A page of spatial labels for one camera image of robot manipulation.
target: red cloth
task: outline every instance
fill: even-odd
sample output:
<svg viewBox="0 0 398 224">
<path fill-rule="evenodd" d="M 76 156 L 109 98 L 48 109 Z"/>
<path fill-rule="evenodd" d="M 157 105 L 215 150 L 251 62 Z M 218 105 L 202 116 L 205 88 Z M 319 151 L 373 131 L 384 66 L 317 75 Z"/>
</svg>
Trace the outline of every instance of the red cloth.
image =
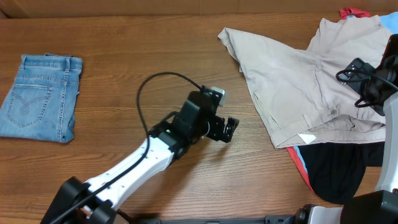
<svg viewBox="0 0 398 224">
<path fill-rule="evenodd" d="M 296 150 L 294 150 L 293 147 L 287 147 L 287 152 L 289 153 L 290 157 L 292 158 L 293 162 L 296 164 L 298 171 L 300 172 L 301 176 L 304 179 L 304 182 L 310 187 L 312 190 L 312 187 L 310 185 L 310 178 L 308 177 L 307 172 L 304 169 L 304 166 L 299 158 L 299 156 L 296 153 Z"/>
<path fill-rule="evenodd" d="M 346 9 L 340 9 L 340 19 L 347 19 L 347 16 L 353 15 L 357 18 L 371 17 L 371 14 L 367 11 L 362 11 L 354 7 L 347 7 Z"/>
</svg>

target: black cloth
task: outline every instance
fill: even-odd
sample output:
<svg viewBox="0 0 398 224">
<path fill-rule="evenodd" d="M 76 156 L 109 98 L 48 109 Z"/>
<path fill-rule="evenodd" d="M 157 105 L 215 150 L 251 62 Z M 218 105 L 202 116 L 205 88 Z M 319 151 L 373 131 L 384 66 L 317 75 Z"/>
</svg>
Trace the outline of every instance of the black cloth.
<svg viewBox="0 0 398 224">
<path fill-rule="evenodd" d="M 344 205 L 354 197 L 367 166 L 382 166 L 384 142 L 299 146 L 314 192 Z"/>
</svg>

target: jeans waistband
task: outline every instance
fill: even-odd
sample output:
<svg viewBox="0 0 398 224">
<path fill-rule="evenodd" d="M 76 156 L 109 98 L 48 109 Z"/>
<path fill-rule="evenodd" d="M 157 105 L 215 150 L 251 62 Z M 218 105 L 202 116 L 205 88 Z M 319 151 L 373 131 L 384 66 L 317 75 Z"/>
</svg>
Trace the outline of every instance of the jeans waistband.
<svg viewBox="0 0 398 224">
<path fill-rule="evenodd" d="M 21 69 L 25 66 L 38 66 L 38 67 L 55 67 L 65 70 L 82 68 L 82 59 L 72 57 L 71 55 L 23 55 L 21 62 Z"/>
</svg>

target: light blue fabric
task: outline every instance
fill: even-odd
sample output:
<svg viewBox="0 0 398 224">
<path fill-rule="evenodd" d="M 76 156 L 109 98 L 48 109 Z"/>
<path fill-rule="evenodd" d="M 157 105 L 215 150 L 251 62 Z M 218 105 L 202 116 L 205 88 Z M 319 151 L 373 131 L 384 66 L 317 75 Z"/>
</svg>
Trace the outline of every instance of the light blue fabric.
<svg viewBox="0 0 398 224">
<path fill-rule="evenodd" d="M 70 55 L 23 55 L 0 109 L 0 136 L 70 141 L 81 68 Z"/>
<path fill-rule="evenodd" d="M 398 12 L 393 12 L 386 16 L 380 16 L 381 24 L 389 29 L 393 34 L 398 34 Z"/>
<path fill-rule="evenodd" d="M 307 168 L 305 167 L 305 162 L 304 162 L 304 159 L 303 159 L 303 157 L 301 156 L 301 153 L 300 153 L 299 147 L 297 147 L 297 146 L 294 146 L 293 148 L 294 148 L 294 150 L 296 151 L 298 158 L 300 158 L 300 160 L 301 160 L 301 163 L 303 164 L 303 167 L 304 167 L 304 170 L 305 170 L 305 172 L 306 172 L 306 173 L 308 173 L 308 170 L 307 170 Z"/>
</svg>

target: wooden tabletop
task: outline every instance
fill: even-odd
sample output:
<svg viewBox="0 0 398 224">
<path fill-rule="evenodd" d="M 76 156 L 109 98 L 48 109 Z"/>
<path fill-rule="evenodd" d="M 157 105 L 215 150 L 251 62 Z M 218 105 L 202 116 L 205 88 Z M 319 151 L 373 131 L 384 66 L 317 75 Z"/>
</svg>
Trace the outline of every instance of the wooden tabletop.
<svg viewBox="0 0 398 224">
<path fill-rule="evenodd" d="M 224 88 L 229 101 L 218 115 L 238 118 L 240 125 L 229 144 L 204 139 L 191 147 L 127 199 L 124 212 L 170 220 L 289 214 L 306 203 L 333 206 L 306 186 L 285 149 L 274 149 L 238 64 L 217 39 L 230 27 L 306 49 L 322 17 L 337 21 L 338 13 L 0 20 L 0 103 L 22 54 L 83 59 L 74 140 L 0 138 L 0 223 L 38 223 L 68 178 L 97 176 L 137 149 L 145 136 L 137 88 L 163 71 Z M 177 77 L 149 82 L 142 95 L 148 125 L 179 111 L 192 90 Z M 373 191 L 380 170 L 367 169 L 357 194 Z"/>
</svg>

